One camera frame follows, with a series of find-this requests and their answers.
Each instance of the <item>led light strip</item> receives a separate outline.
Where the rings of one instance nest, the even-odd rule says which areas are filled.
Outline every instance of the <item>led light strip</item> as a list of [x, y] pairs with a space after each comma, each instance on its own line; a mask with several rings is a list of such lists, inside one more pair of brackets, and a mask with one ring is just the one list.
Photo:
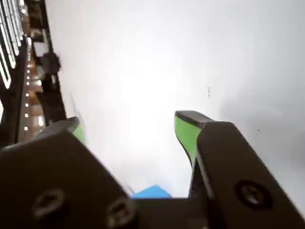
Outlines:
[[18, 32], [19, 32], [19, 39], [22, 39], [22, 35], [23, 35], [23, 30], [22, 30], [22, 25], [21, 25], [21, 20], [20, 20], [20, 14], [16, 5], [16, 1], [15, 0], [11, 0], [11, 4], [13, 5], [14, 8], [14, 13], [15, 13], [15, 18], [16, 18], [16, 22], [17, 22], [17, 28], [18, 28]]
[[0, 64], [0, 73], [1, 73], [1, 76], [2, 76], [2, 79], [3, 79], [3, 82], [4, 82], [4, 85], [5, 85], [6, 89], [9, 89], [10, 88], [11, 77], [10, 77], [10, 72], [9, 72], [8, 66], [7, 66], [6, 61], [5, 61], [5, 57], [4, 57], [4, 54], [3, 54], [1, 44], [0, 44], [0, 55], [1, 55], [2, 62], [4, 64], [4, 68], [5, 68], [8, 79], [6, 79], [2, 64]]
[[0, 123], [1, 123], [1, 120], [2, 120], [3, 111], [4, 111], [3, 104], [2, 104], [1, 99], [0, 99]]
[[3, 0], [3, 5], [4, 5], [4, 12], [5, 12], [5, 16], [6, 16], [6, 19], [7, 19], [9, 32], [10, 32], [11, 42], [13, 43], [15, 54], [16, 54], [16, 56], [18, 56], [19, 55], [19, 48], [18, 48], [17, 43], [16, 43], [16, 37], [15, 37], [13, 27], [11, 25], [9, 7], [8, 7], [8, 3], [7, 3], [6, 0]]
[[16, 21], [15, 21], [15, 17], [14, 17], [14, 12], [13, 12], [13, 6], [11, 4], [11, 1], [7, 1], [7, 0], [4, 0], [8, 3], [8, 6], [9, 6], [9, 9], [10, 9], [10, 18], [11, 18], [11, 21], [13, 23], [13, 28], [14, 28], [14, 31], [15, 31], [15, 36], [16, 36], [16, 41], [17, 41], [17, 44], [18, 46], [20, 47], [21, 46], [21, 43], [20, 43], [20, 40], [19, 40], [19, 35], [18, 35], [18, 31], [17, 31], [17, 26], [16, 26]]
[[1, 4], [0, 4], [0, 28], [1, 28], [3, 39], [4, 39], [6, 51], [7, 51], [8, 56], [9, 56], [10, 66], [12, 68], [15, 68], [15, 66], [16, 66], [15, 55], [13, 53], [13, 49], [12, 49], [11, 44], [9, 42], [10, 37], [9, 37], [8, 30], [7, 30], [7, 27], [6, 27], [5, 18], [3, 16], [3, 11], [2, 11]]

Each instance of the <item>wall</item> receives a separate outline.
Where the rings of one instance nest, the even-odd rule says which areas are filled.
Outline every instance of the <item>wall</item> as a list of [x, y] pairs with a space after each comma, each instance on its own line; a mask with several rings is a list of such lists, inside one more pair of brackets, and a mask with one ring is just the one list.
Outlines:
[[234, 122], [305, 212], [303, 0], [48, 0], [68, 115], [135, 191], [185, 196], [173, 114]]

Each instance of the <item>blue object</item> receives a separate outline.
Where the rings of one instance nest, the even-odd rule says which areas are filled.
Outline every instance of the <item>blue object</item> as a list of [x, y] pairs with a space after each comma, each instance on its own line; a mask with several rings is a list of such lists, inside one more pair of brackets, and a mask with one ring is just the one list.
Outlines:
[[172, 198], [170, 194], [165, 192], [158, 185], [151, 186], [147, 189], [144, 189], [141, 192], [135, 193], [132, 195], [133, 199], [145, 199], [145, 198]]

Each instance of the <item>black metal frame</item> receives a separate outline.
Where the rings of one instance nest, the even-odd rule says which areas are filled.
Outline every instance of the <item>black metal frame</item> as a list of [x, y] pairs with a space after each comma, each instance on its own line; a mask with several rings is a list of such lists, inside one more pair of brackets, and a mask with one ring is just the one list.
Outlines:
[[[134, 200], [68, 128], [6, 148], [0, 153], [0, 226], [305, 228], [232, 123], [206, 123], [197, 147], [189, 198]], [[44, 193], [61, 195], [41, 204], [46, 210], [37, 217], [33, 207]]]

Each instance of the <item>black screw head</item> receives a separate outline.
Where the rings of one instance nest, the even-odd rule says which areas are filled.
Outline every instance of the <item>black screw head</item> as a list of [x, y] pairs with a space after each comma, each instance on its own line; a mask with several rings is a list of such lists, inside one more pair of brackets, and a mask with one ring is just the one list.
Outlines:
[[135, 206], [131, 199], [121, 197], [110, 204], [106, 214], [109, 228], [124, 227], [132, 223], [135, 219]]
[[35, 219], [44, 219], [47, 216], [60, 212], [64, 204], [64, 192], [58, 188], [50, 189], [36, 197], [32, 207], [32, 213]]
[[266, 209], [272, 207], [272, 197], [269, 191], [253, 181], [239, 181], [235, 186], [235, 193], [239, 200], [252, 209]]

